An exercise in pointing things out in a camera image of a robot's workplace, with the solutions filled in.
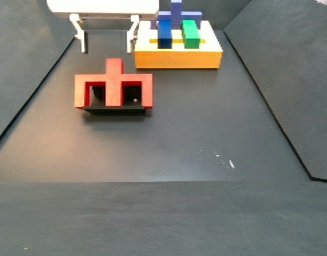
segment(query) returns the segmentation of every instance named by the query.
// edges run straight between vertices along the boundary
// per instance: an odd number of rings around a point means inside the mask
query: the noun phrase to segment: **blue block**
[[[172,34],[171,34],[171,20],[160,20],[157,24],[157,48],[171,49]]]

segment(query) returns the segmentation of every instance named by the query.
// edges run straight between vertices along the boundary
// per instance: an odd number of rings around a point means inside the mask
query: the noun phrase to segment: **scratch mark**
[[[232,169],[235,169],[235,166],[232,164],[232,160],[229,160],[229,165],[231,165]]]
[[[213,154],[215,154],[216,157],[220,157],[220,155],[219,155],[215,151],[212,151],[212,152],[213,152]]]

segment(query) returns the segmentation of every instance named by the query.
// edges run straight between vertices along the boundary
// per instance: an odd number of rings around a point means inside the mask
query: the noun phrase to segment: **toy structure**
[[[171,11],[139,23],[135,45],[136,68],[219,68],[221,47],[201,12],[181,11],[181,0],[171,0]]]
[[[153,20],[159,12],[159,0],[46,0],[53,13],[69,18],[81,41],[81,52],[87,53],[87,37],[80,23],[85,19],[129,19],[132,26],[127,31],[127,52],[132,51],[136,29],[140,20]]]
[[[75,107],[92,113],[144,112],[152,108],[152,93],[152,74],[124,74],[119,58],[105,60],[105,74],[75,75]]]

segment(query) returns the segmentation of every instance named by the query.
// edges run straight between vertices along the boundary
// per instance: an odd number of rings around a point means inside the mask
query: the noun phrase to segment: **red toy block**
[[[91,86],[107,87],[105,109],[123,106],[123,92],[125,86],[141,87],[141,106],[151,109],[153,105],[152,74],[123,74],[123,60],[105,60],[105,74],[75,75],[75,107],[83,109],[91,105]]]

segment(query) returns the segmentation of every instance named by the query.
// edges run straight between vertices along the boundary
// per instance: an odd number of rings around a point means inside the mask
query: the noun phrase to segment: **black floor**
[[[143,71],[143,118],[73,108],[75,73],[105,56],[136,72],[121,32],[95,32],[89,55],[75,42],[0,142],[0,256],[327,255],[327,184],[217,36],[219,70]]]
[[[306,181],[302,165],[224,34],[219,70],[141,70],[124,32],[75,42],[0,142],[0,182]],[[145,117],[93,117],[73,108],[73,75],[152,73]]]
[[[0,184],[0,256],[327,255],[327,184]]]

